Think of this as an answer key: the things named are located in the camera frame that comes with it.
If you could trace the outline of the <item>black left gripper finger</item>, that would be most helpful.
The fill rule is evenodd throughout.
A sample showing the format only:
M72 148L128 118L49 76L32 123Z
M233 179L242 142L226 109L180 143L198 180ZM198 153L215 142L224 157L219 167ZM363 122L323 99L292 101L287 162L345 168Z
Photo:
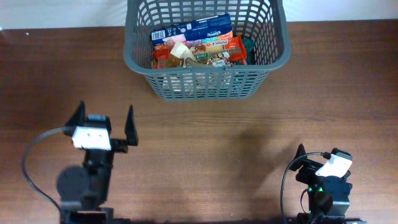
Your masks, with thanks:
M72 114L70 119L65 123L65 126L83 126L85 122L85 102L80 101L80 104L78 105L78 108L76 111Z
M139 138L137 135L136 125L134 122L133 105L130 105L129 107L124 133L126 135L126 141L129 146L138 146Z

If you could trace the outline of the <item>brown pastry snack bag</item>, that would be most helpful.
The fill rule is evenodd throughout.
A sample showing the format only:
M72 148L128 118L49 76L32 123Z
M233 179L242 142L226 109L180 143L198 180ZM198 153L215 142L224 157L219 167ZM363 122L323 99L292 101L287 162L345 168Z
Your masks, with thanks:
M221 49L214 51L202 51L193 53L183 42L177 42L171 49L166 65L168 67L230 67L232 66L232 54L235 49Z

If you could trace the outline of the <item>green coffee mix bag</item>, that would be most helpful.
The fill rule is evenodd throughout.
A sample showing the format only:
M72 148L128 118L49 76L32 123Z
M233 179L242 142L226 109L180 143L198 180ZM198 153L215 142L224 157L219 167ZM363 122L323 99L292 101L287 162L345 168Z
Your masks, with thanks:
M247 58L245 59L245 61L240 60L240 61L237 61L235 64L236 65L254 65L256 63L255 58L254 58L254 46L256 44L255 41L253 41L252 39L243 38L242 42L246 49Z

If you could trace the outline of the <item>San Remo spaghetti packet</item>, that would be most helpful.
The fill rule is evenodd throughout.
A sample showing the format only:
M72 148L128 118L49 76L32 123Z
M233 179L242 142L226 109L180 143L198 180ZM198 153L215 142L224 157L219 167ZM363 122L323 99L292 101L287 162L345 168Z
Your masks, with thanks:
M236 53L232 54L232 66L235 65L237 61L243 60L247 58L246 49L243 45L242 39L240 36L237 37L229 37L226 39L208 41L205 40L186 40L186 41L174 41L168 40L164 45L156 46L154 51L152 52L152 61L151 67L153 69L159 68L173 68L168 67L166 65L166 60L168 59L169 53L173 46L177 42L183 42L193 53L199 53L202 51L214 51L221 49L235 49Z

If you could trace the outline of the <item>blue pasta packet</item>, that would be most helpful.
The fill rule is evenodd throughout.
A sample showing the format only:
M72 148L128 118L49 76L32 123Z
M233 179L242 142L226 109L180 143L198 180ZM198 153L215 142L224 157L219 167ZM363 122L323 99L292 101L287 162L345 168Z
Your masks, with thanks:
M165 44L169 39L174 41L208 39L231 31L231 17L229 14L223 14L153 30L150 39L153 46L158 46Z

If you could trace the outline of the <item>grey plastic basket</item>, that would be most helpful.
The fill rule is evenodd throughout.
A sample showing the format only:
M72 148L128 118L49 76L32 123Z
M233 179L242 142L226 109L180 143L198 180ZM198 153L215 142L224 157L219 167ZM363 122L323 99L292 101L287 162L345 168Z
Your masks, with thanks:
M254 42L247 64L221 68L151 67L153 30L223 14L231 16L233 34ZM282 0L127 1L124 61L168 101L245 99L255 93L269 72L288 61L290 53Z

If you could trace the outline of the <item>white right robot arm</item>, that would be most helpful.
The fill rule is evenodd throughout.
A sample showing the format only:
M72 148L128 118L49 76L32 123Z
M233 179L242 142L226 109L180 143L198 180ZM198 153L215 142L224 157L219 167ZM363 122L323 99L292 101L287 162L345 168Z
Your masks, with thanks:
M346 212L350 206L349 195L353 185L347 182L351 175L349 168L353 157L338 148L321 152L326 159L320 163L309 159L303 144L298 146L296 155L288 170L296 171L296 181L307 185L302 195L308 195L308 210L298 213L291 223L299 224L361 224L360 218L350 218Z

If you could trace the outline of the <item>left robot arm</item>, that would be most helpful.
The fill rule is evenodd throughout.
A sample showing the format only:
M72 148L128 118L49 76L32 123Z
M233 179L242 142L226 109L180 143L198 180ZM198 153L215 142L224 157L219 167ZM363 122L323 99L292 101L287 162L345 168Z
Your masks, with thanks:
M58 176L60 223L130 222L126 218L114 217L114 209L102 205L108 198L114 155L126 154L130 146L139 144L132 105L124 127L126 137L112 138L111 130L110 118L86 114L83 101L65 123L64 135L71 137L73 146L85 155L82 165L69 166Z

